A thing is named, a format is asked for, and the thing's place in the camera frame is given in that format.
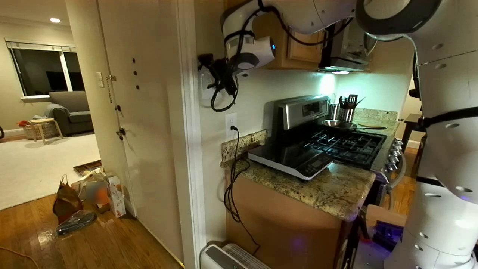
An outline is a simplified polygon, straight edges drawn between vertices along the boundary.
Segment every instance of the range hood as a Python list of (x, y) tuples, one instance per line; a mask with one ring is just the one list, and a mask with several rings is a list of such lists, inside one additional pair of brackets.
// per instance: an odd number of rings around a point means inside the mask
[[(327, 32), (336, 33), (340, 24), (334, 24)], [(361, 72), (375, 48), (376, 41), (352, 20), (337, 36), (328, 41), (322, 50), (322, 59), (318, 72)]]

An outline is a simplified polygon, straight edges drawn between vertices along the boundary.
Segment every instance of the granite countertop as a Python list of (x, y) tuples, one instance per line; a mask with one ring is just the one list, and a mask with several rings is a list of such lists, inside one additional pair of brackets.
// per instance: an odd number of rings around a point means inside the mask
[(343, 222), (355, 220), (375, 181), (375, 174), (330, 163), (311, 181), (252, 163), (245, 177), (284, 196), (300, 201)]

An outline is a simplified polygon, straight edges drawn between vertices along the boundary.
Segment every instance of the white door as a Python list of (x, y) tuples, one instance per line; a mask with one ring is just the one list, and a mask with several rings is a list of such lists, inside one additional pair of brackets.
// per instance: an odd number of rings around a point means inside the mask
[(137, 220), (179, 260), (179, 210), (167, 103), (167, 5), (100, 0), (113, 96), (127, 156), (128, 196)]

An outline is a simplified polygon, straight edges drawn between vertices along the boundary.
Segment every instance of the wooden cabinet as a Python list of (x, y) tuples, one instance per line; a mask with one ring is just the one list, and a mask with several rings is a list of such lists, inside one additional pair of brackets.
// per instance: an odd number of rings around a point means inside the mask
[[(245, 177), (234, 184), (234, 205), (243, 226), (261, 245), (255, 257), (273, 269), (324, 268), (342, 265), (345, 223), (313, 207), (290, 199)], [(243, 228), (227, 216), (227, 241), (252, 253), (255, 245)]]
[[(225, 9), (237, 6), (243, 0), (224, 0)], [(273, 14), (264, 14), (254, 21), (255, 39), (269, 36), (276, 47), (275, 60), (263, 69), (291, 69), (291, 71), (316, 71), (321, 62), (322, 45), (306, 47), (294, 42), (281, 27), (279, 20)], [(299, 41), (318, 42), (322, 41), (324, 32), (315, 35), (293, 33)]]

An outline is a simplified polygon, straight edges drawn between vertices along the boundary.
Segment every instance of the window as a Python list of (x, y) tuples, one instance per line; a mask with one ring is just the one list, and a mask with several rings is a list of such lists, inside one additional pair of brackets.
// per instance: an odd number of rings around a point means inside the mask
[(24, 96), (48, 96), (49, 92), (83, 92), (73, 47), (6, 42)]

